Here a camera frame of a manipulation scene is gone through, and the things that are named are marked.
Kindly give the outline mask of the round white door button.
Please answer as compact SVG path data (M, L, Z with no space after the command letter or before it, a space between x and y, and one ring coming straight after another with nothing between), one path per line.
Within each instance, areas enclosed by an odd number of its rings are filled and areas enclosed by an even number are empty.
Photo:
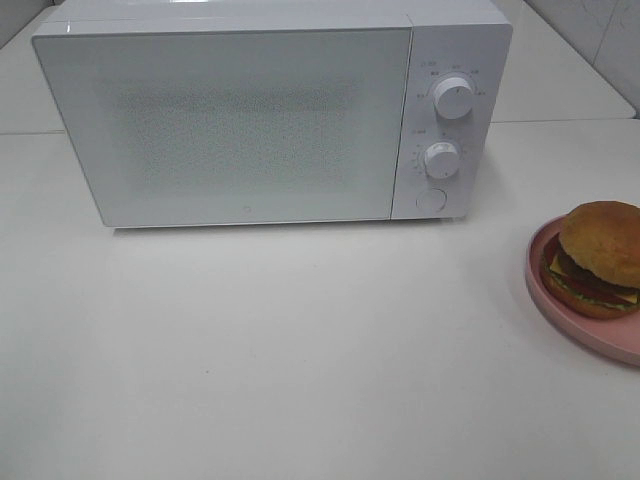
M416 199L416 207L423 213L435 214L444 209L447 194L438 188L427 188Z

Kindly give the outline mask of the white microwave door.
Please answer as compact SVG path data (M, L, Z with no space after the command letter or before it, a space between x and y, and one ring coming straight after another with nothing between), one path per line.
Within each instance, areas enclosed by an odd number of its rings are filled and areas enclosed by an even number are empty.
M387 219L407 29L33 40L109 227Z

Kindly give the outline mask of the white microwave knob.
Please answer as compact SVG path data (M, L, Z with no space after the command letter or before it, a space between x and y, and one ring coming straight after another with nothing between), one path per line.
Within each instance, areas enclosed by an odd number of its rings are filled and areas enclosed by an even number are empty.
M447 179L458 172L461 153L454 143L436 142L426 149L423 164L427 176L436 180Z
M474 88L462 75L455 74L439 80L433 88L433 103L437 113L456 120L467 115L473 107Z

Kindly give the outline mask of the toy hamburger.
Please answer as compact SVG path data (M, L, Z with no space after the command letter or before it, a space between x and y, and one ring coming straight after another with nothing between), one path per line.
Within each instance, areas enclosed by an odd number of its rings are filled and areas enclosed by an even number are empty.
M639 208L619 201L581 204L544 245L542 283L571 310L611 320L639 310Z

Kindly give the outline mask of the pink round plate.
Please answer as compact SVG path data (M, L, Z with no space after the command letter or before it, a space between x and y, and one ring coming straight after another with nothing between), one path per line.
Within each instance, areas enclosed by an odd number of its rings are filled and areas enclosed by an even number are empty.
M583 316L551 295L540 275L544 246L560 232L564 216L555 217L532 235L524 261L524 278L529 295L543 317L560 333L581 347L635 368L639 367L639 312L612 319Z

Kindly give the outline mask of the white microwave oven body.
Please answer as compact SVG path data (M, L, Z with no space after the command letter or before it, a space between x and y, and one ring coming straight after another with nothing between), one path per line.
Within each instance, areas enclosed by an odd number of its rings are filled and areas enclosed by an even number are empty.
M396 163L393 203L398 221L466 215L483 155L512 26L489 1L67 1L34 33L44 36L110 36L407 29L411 33ZM474 88L472 110L441 117L433 88L450 75ZM447 179L426 175L426 149L440 141L461 153ZM427 188L446 192L435 214L416 207Z

